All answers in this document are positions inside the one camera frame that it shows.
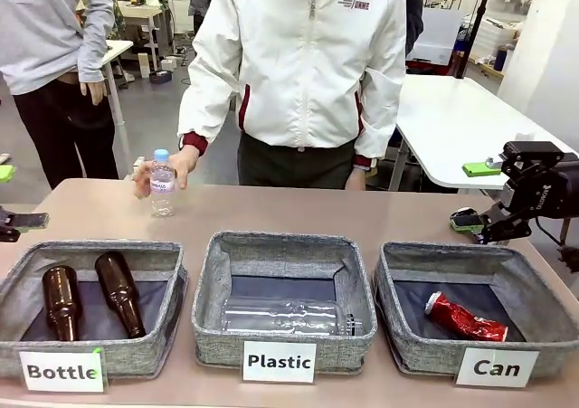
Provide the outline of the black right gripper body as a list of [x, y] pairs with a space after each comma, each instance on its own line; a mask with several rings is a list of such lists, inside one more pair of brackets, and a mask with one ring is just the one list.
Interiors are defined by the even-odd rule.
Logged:
[[509, 213], [524, 219], [578, 217], [577, 155], [519, 155], [504, 160], [501, 171], [508, 181], [500, 202]]

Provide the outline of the bystander's bare hand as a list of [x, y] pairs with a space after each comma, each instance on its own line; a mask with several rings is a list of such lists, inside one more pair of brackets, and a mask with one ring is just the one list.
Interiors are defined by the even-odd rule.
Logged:
[[81, 82], [81, 95], [89, 96], [93, 106], [98, 106], [104, 98], [107, 97], [107, 88], [105, 81], [98, 82]]

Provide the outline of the person's left hand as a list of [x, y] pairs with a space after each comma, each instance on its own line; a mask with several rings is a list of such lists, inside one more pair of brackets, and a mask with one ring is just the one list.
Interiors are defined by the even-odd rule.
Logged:
[[366, 171], [355, 167], [350, 173], [345, 189], [347, 191], [365, 191], [366, 188]]

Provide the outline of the person's right hand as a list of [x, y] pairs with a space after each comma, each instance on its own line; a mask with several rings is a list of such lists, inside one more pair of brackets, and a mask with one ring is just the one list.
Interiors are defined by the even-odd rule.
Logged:
[[[185, 145], [178, 153], [169, 157], [169, 164], [174, 168], [176, 173], [176, 184], [180, 189], [185, 190], [188, 184], [188, 176], [195, 169], [199, 150], [190, 145]], [[150, 195], [150, 178], [153, 168], [152, 161], [143, 162], [133, 175], [134, 195], [139, 198], [145, 198]]]

